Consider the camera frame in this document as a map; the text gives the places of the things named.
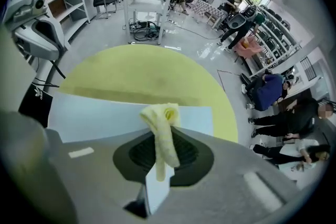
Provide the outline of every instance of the tiled floor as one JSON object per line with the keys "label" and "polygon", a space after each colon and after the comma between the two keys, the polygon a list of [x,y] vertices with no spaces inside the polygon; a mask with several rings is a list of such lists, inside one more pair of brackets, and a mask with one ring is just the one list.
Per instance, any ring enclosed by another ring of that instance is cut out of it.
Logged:
{"label": "tiled floor", "polygon": [[[171,12],[169,19],[173,22],[165,23],[166,33],[160,46],[174,49],[190,57],[202,65],[217,80],[219,85],[224,88],[223,90],[226,92],[235,111],[238,142],[249,146],[253,126],[248,124],[248,117],[251,115],[263,116],[273,113],[273,110],[269,109],[266,112],[260,113],[245,109],[247,98],[240,92],[241,82],[239,75],[242,72],[247,74],[247,70],[241,65],[240,60],[234,63],[236,59],[234,53],[229,54],[224,52],[224,48],[216,44],[221,32],[213,31],[211,26],[206,24],[205,18],[197,23],[192,17],[192,12],[190,10],[188,12],[191,13],[189,16]],[[154,16],[155,14],[139,13],[138,19],[155,21]],[[64,54],[58,64],[59,68],[67,75],[77,64],[87,57],[107,48],[127,44],[125,31],[122,30],[123,25],[123,10],[111,14],[109,19],[97,19],[93,20],[91,24],[84,25],[70,42],[71,50]],[[145,41],[143,44],[156,44],[156,42]],[[60,85],[62,79],[59,74],[55,73],[51,82]],[[260,136],[254,140],[253,142],[259,142]],[[266,143],[273,143],[274,141],[269,140],[268,137],[262,137],[262,140]]]}

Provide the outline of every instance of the yellow tabletop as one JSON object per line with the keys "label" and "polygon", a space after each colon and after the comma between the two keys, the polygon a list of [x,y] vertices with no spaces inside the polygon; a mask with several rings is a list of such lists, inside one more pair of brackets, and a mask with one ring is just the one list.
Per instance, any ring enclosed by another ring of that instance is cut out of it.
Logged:
{"label": "yellow tabletop", "polygon": [[223,88],[195,61],[166,48],[125,45],[101,51],[77,65],[59,91],[130,103],[211,106],[215,137],[238,141]]}

